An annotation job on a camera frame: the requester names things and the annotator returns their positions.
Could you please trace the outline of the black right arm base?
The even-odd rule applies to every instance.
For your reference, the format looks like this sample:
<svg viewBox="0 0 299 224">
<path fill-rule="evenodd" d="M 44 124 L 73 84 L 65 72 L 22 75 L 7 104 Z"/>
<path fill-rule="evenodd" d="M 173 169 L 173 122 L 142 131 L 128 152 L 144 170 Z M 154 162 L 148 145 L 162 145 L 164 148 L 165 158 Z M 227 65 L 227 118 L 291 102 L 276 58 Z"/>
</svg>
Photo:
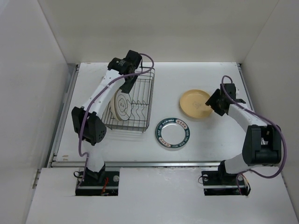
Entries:
<svg viewBox="0 0 299 224">
<path fill-rule="evenodd" d="M 218 171 L 201 171 L 201 183 L 205 196 L 248 196 L 251 186 L 243 175 L 221 176 Z"/>
</svg>

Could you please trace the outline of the yellow plate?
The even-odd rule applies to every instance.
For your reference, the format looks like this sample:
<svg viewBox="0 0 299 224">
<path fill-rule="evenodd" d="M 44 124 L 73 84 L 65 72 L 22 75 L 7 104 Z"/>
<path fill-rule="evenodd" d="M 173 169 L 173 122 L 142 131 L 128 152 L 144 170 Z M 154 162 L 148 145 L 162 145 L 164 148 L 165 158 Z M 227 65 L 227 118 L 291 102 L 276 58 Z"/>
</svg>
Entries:
<svg viewBox="0 0 299 224">
<path fill-rule="evenodd" d="M 206 105 L 210 95 L 202 90 L 188 90 L 181 96 L 179 105 L 185 115 L 193 119 L 206 118 L 212 113 L 212 108 Z"/>
</svg>

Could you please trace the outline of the white bowl green band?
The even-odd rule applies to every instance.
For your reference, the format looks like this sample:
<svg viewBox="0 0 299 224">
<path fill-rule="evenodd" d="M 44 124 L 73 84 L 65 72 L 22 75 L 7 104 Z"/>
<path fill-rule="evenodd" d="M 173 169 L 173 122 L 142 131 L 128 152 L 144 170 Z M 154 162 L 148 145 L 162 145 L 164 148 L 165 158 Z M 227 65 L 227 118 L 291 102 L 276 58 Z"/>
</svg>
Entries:
<svg viewBox="0 0 299 224">
<path fill-rule="evenodd" d="M 167 151 L 178 151 L 188 143 L 190 128 L 181 119 L 165 118 L 157 124 L 155 137 Z"/>
</svg>

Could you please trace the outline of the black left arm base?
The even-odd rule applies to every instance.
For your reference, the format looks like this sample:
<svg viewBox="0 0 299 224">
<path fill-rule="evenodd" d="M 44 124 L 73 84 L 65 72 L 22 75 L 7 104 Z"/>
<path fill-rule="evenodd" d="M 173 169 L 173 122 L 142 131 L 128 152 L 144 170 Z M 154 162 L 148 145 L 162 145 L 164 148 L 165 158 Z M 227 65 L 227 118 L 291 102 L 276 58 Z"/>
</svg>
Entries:
<svg viewBox="0 0 299 224">
<path fill-rule="evenodd" d="M 83 177 L 83 171 L 75 171 L 77 178 L 75 189 L 76 196 L 118 196 L 119 193 L 119 171 L 101 171 L 100 175 L 92 176 L 88 171 Z"/>
</svg>

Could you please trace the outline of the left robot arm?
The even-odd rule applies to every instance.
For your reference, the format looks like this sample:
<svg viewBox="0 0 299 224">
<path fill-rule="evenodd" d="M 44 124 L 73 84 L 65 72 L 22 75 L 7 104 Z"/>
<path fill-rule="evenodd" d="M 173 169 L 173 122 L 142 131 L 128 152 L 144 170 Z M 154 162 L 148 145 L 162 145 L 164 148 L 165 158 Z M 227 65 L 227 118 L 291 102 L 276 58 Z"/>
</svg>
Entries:
<svg viewBox="0 0 299 224">
<path fill-rule="evenodd" d="M 79 138 L 78 153 L 79 156 L 86 157 L 83 179 L 94 185 L 102 184 L 105 178 L 104 161 L 90 159 L 96 151 L 94 146 L 104 139 L 107 132 L 101 120 L 102 114 L 118 90 L 130 92 L 137 79 L 136 70 L 141 61 L 142 55 L 132 50 L 123 59 L 113 58 L 94 93 L 81 107 L 75 106 L 71 111 L 74 131 Z"/>
</svg>

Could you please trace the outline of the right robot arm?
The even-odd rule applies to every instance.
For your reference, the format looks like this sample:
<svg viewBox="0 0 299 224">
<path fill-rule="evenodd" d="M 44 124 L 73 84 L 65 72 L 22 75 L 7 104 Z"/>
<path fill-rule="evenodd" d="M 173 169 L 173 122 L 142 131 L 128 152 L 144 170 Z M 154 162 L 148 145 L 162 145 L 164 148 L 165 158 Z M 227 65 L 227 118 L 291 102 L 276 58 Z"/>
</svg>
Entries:
<svg viewBox="0 0 299 224">
<path fill-rule="evenodd" d="M 234 84 L 221 84 L 206 101 L 206 105 L 220 115 L 228 115 L 244 130 L 242 152 L 218 166 L 216 178 L 226 184 L 236 174 L 251 168 L 277 165 L 282 160 L 281 135 L 278 129 L 265 118 L 261 118 L 247 107 L 242 99 L 236 98 Z"/>
</svg>

